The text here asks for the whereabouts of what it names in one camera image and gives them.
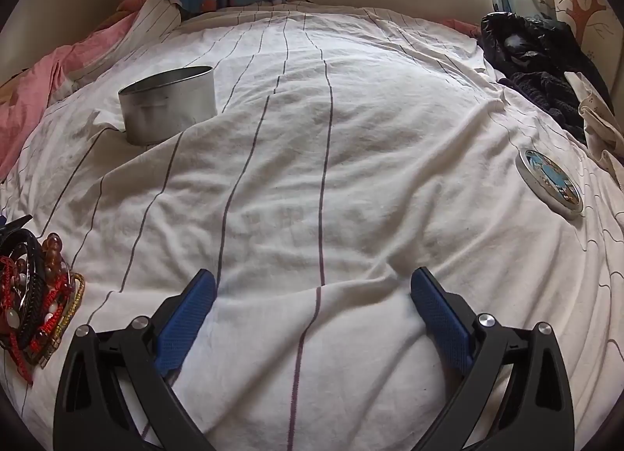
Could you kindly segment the decorated round tin lid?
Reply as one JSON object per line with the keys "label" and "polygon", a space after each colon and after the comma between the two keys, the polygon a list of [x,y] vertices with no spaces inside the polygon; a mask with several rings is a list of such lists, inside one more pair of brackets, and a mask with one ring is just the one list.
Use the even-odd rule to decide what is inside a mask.
{"label": "decorated round tin lid", "polygon": [[534,149],[520,149],[516,169],[532,192],[553,212],[572,221],[584,203],[575,181],[547,155]]}

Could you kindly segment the red string bracelet clear beads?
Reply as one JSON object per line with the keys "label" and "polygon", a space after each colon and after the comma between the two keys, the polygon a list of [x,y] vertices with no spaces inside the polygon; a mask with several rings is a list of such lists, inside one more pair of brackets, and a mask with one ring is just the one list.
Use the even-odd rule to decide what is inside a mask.
{"label": "red string bracelet clear beads", "polygon": [[18,333],[25,330],[25,302],[31,293],[28,256],[1,257],[1,346],[9,353],[19,376],[28,387],[33,384],[32,369],[27,365]]}

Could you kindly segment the black jacket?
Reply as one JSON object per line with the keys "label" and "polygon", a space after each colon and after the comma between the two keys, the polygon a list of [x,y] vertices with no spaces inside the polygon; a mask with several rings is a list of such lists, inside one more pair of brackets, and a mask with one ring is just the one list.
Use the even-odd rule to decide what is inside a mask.
{"label": "black jacket", "polygon": [[606,105],[612,102],[600,72],[578,46],[569,25],[497,11],[481,20],[480,30],[478,42],[486,60],[503,74],[499,82],[533,102],[585,145],[580,101],[565,74],[583,74]]}

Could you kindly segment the beige cloth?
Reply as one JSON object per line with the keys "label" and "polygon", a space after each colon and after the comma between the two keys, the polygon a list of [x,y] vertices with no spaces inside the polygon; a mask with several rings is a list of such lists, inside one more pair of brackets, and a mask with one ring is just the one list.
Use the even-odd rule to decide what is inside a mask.
{"label": "beige cloth", "polygon": [[588,156],[623,186],[623,129],[596,88],[582,74],[564,72],[578,98]]}

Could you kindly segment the round silver metal tin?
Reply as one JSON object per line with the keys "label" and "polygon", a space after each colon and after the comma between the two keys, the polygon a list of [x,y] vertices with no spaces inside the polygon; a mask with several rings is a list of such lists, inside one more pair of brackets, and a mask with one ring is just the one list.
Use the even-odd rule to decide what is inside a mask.
{"label": "round silver metal tin", "polygon": [[217,115],[214,68],[180,67],[149,76],[119,91],[131,145],[156,145]]}

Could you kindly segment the pink blanket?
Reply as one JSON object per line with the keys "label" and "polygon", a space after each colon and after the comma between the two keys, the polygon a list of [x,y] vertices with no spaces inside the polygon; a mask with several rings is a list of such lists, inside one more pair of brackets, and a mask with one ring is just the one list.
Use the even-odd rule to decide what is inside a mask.
{"label": "pink blanket", "polygon": [[1,99],[1,176],[15,165],[20,151],[52,101],[71,94],[78,80],[103,64],[161,0],[125,0],[103,28],[71,45],[57,47],[11,81]]}

